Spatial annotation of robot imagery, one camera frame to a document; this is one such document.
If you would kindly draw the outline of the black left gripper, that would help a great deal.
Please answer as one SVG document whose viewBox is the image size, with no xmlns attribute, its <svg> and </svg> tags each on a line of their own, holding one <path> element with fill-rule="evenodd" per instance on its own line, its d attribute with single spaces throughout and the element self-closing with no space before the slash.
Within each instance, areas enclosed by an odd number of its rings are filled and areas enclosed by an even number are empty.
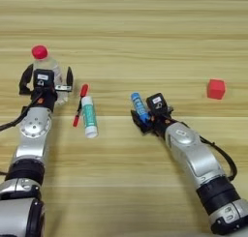
<svg viewBox="0 0 248 237">
<path fill-rule="evenodd" d="M 27 84 L 31 81 L 33 73 L 33 65 L 29 65 L 23 72 L 20 82 L 19 82 L 19 94 L 29 95 L 31 97 L 31 103 L 24 107 L 24 109 L 29 109 L 31 107 L 45 107 L 50 111 L 53 111 L 55 102 L 58 99 L 59 92 L 69 93 L 73 90 L 74 76 L 71 67 L 68 67 L 66 83 L 67 85 L 57 85 L 55 87 L 43 87 L 37 86 L 33 91 L 31 91 Z"/>
</svg>

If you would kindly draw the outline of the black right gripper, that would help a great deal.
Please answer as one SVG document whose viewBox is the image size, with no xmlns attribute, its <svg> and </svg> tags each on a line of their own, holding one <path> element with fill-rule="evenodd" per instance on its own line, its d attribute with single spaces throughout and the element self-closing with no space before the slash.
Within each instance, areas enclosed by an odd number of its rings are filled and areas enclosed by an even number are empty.
<svg viewBox="0 0 248 237">
<path fill-rule="evenodd" d="M 143 108 L 141 116 L 135 111 L 131 111 L 133 122 L 142 133 L 154 133 L 164 137 L 166 129 L 174 122 L 171 118 L 173 112 L 172 105 L 157 104 L 149 109 Z"/>
</svg>

